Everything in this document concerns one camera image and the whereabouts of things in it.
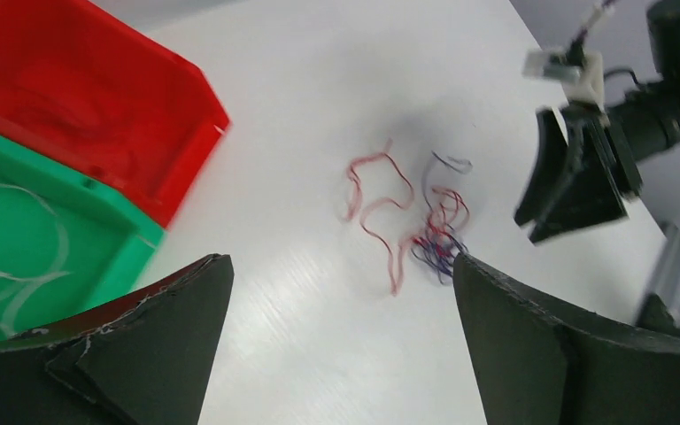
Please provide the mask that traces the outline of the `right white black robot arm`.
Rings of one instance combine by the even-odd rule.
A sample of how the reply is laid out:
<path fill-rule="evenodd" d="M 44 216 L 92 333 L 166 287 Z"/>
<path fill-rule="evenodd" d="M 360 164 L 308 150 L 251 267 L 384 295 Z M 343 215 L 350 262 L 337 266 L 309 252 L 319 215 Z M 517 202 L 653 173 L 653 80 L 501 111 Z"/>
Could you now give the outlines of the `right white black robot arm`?
<path fill-rule="evenodd" d="M 586 41 L 613 10 L 598 2 L 568 46 L 533 50 L 528 78 L 558 82 L 567 103 L 537 111 L 538 149 L 514 222 L 530 226 L 532 243 L 620 220 L 640 195 L 638 164 L 680 143 L 680 1 L 658 1 L 646 12 L 659 79 L 636 81 L 625 98 L 607 105 L 603 65 Z"/>

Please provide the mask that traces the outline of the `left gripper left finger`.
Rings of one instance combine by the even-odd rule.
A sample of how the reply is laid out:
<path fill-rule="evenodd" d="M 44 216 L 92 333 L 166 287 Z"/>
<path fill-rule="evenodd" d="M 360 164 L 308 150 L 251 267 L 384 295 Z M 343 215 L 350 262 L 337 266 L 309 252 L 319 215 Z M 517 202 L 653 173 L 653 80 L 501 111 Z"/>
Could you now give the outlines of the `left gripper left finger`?
<path fill-rule="evenodd" d="M 234 281 L 210 254 L 0 341 L 0 424 L 195 424 Z"/>

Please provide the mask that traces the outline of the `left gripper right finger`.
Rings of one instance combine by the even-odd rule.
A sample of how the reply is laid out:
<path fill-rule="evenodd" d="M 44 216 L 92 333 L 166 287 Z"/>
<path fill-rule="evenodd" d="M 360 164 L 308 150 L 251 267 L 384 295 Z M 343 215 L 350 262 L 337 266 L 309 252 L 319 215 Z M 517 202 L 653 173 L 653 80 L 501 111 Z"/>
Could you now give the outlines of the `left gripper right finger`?
<path fill-rule="evenodd" d="M 680 424 L 680 336 L 608 319 L 467 254 L 453 288 L 489 424 Z"/>

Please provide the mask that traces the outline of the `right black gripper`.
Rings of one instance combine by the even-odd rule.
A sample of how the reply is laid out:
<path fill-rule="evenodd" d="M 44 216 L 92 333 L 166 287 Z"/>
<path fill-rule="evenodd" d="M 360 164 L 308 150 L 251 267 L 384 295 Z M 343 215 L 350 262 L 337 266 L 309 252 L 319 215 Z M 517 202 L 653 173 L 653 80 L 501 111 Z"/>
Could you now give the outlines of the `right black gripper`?
<path fill-rule="evenodd" d="M 616 146 L 616 126 L 579 104 L 560 114 L 567 141 L 553 110 L 536 113 L 536 162 L 514 213 L 520 227 L 534 221 L 533 244 L 625 218 L 624 201 L 641 188 L 629 151 Z"/>

